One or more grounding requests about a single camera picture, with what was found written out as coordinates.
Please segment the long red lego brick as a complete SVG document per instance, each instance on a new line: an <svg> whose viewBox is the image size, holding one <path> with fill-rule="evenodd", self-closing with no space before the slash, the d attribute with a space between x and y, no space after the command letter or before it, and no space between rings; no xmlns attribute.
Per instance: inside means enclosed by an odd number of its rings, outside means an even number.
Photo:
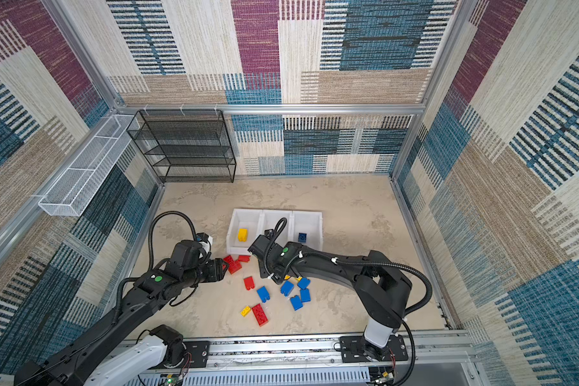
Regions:
<svg viewBox="0 0 579 386"><path fill-rule="evenodd" d="M269 319L262 307L262 304L257 304L252 308L252 313L257 321L258 326L264 326L268 323Z"/></svg>

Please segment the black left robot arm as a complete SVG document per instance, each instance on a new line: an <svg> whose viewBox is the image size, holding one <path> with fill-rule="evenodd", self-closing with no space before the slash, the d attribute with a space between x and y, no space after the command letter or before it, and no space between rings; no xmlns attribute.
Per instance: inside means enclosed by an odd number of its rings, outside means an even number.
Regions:
<svg viewBox="0 0 579 386"><path fill-rule="evenodd" d="M83 385L128 335L186 288L222 281L229 264L210 258L197 241L180 241L172 255L138 278L122 280L115 307L42 364L25 363L15 385Z"/></svg>

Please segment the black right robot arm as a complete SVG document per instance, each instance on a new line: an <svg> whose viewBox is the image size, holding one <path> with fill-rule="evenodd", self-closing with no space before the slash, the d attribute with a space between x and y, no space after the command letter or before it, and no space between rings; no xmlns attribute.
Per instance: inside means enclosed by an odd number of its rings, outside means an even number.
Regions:
<svg viewBox="0 0 579 386"><path fill-rule="evenodd" d="M248 251L257 257L276 283L285 276L318 278L352 288L368 313L368 326L355 345L355 353L371 361L389 357L389 338L412 311L407 306L413 284L407 275L412 267L393 263L375 250L368 256L344 256L317 251L297 242L284 246L264 235Z"/></svg>

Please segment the white left plastic bin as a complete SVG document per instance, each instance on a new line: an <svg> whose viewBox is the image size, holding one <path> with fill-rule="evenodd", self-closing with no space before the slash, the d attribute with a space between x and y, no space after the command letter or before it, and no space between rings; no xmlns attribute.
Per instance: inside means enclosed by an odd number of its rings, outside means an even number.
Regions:
<svg viewBox="0 0 579 386"><path fill-rule="evenodd" d="M262 219L261 209L235 208L226 236L227 254L248 255L249 247L260 234Z"/></svg>

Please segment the white right plastic bin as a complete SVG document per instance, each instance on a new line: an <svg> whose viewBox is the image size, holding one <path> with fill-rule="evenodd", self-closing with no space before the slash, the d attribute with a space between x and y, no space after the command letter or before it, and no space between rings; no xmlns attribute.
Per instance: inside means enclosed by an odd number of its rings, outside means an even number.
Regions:
<svg viewBox="0 0 579 386"><path fill-rule="evenodd" d="M307 234L307 242L299 242L299 233ZM323 214L321 212L293 211L291 241L315 250L323 250Z"/></svg>

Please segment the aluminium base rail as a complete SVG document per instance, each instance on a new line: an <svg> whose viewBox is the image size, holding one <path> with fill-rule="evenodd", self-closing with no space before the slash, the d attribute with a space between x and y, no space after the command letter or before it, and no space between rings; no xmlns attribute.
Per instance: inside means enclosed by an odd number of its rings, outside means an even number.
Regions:
<svg viewBox="0 0 579 386"><path fill-rule="evenodd" d="M402 332L382 362L351 355L341 334L191 340L188 369L149 370L134 385L488 385L466 331Z"/></svg>

